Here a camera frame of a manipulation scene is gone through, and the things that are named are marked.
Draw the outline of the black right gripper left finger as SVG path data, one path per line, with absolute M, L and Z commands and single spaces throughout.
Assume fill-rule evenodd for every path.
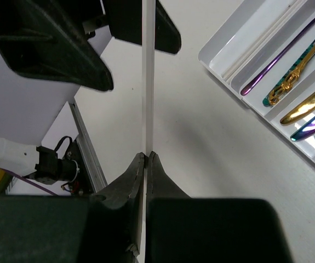
M 0 262 L 134 262 L 145 158 L 91 196 L 0 196 Z

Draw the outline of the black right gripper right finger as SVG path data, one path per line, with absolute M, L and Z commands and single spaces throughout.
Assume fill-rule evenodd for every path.
M 192 198 L 152 152 L 146 262 L 292 262 L 279 216 L 258 198 Z

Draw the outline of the gold ornate fork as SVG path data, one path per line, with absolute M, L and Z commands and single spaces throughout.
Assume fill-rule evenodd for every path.
M 295 83 L 299 80 L 304 69 L 310 60 L 315 56 L 315 39 L 301 54 L 297 61 L 291 66 L 286 74 L 280 79 L 276 86 L 263 99 L 262 104 L 265 107 L 274 106 L 288 92 L 292 90 Z

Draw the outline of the gold knife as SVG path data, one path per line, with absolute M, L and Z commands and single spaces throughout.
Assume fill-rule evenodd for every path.
M 292 124 L 315 110 L 315 92 L 280 119 L 281 125 Z

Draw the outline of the purple iridescent fork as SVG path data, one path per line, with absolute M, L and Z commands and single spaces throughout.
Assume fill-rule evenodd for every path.
M 306 1 L 233 79 L 246 96 L 315 24 L 315 1 Z

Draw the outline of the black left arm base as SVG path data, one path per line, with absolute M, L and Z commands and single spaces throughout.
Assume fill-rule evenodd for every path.
M 61 189 L 73 196 L 94 193 L 79 146 L 71 137 L 62 137 L 53 150 L 37 146 L 36 151 L 39 161 L 29 179 L 45 185 L 62 181 Z

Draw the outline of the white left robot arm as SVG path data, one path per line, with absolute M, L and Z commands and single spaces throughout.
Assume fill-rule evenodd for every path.
M 153 7 L 155 50 L 177 54 L 179 30 L 160 1 Z M 0 54 L 20 77 L 112 91 L 111 72 L 88 39 L 108 26 L 114 38 L 142 45 L 142 18 L 142 1 L 0 1 Z M 63 161 L 38 148 L 0 137 L 0 168 L 59 179 Z

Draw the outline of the white divided cutlery tray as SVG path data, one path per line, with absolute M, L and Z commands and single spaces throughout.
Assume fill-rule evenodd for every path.
M 264 104 L 314 40 L 315 1 L 243 1 L 206 42 L 198 60 L 216 83 L 315 168 L 315 133 L 291 139 L 315 110 L 293 123 L 280 122 L 315 92 L 315 54 L 275 105 Z

